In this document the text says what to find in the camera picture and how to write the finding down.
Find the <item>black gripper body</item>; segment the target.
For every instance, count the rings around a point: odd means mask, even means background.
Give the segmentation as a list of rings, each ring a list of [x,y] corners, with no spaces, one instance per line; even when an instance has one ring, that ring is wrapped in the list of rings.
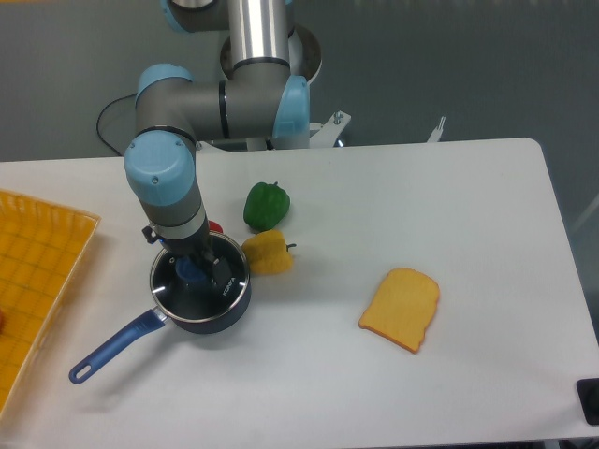
[[[162,226],[148,224],[141,229],[146,241],[159,241],[170,253],[188,258],[197,268],[212,272],[213,250],[207,223]]]

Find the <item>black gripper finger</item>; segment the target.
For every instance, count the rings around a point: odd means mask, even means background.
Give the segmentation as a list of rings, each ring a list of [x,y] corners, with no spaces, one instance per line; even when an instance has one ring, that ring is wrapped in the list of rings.
[[[225,289],[232,279],[232,271],[225,258],[214,253],[203,253],[203,266],[218,289]]]

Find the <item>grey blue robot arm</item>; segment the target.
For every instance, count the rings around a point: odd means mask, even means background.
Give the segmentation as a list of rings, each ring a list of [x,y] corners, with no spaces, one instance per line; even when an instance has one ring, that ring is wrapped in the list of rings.
[[[149,240],[189,257],[225,291],[233,274],[212,249],[197,185],[196,146],[229,138],[308,144],[309,83],[292,73],[289,58],[292,4],[166,1],[163,8],[186,32],[227,25],[232,77],[198,83],[180,66],[146,69],[135,101],[137,135],[124,153],[125,175],[149,219]]]

